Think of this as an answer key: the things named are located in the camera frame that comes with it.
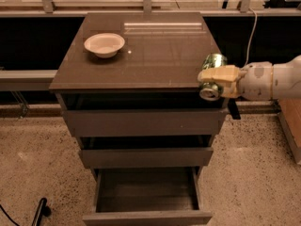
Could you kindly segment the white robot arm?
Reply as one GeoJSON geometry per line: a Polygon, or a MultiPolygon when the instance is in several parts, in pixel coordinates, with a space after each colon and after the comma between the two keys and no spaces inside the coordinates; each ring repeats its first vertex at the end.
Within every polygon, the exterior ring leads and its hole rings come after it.
{"type": "Polygon", "coordinates": [[[198,74],[198,81],[199,96],[207,101],[240,96],[249,101],[301,98],[301,56],[282,64],[207,66],[198,74]]]}

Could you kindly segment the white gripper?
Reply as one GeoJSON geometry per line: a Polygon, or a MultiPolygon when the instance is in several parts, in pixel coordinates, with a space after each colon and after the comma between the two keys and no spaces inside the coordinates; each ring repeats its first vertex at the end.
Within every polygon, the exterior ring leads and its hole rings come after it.
{"type": "Polygon", "coordinates": [[[222,86],[222,96],[225,98],[238,98],[241,95],[249,101],[268,101],[272,98],[272,75],[273,66],[270,62],[254,62],[242,69],[227,65],[202,70],[198,74],[198,81],[225,82],[222,86]]]}

